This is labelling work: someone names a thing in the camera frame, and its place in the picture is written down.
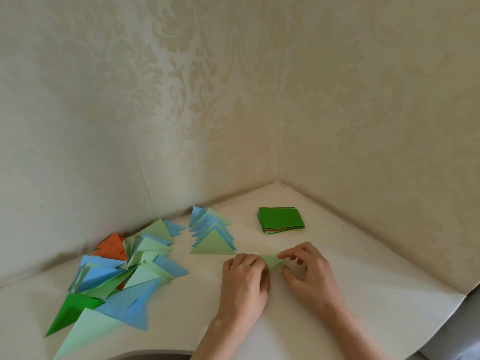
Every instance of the person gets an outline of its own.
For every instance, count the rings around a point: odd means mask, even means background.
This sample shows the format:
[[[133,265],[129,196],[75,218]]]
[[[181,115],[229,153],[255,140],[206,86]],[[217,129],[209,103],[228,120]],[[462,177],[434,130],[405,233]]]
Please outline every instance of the person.
[[[287,266],[282,276],[298,300],[327,326],[346,360],[388,360],[348,309],[330,264],[315,246],[304,242],[277,257],[305,264],[305,279],[295,277]],[[218,312],[190,360],[234,357],[267,304],[267,271],[267,263],[254,254],[237,254],[224,262]]]

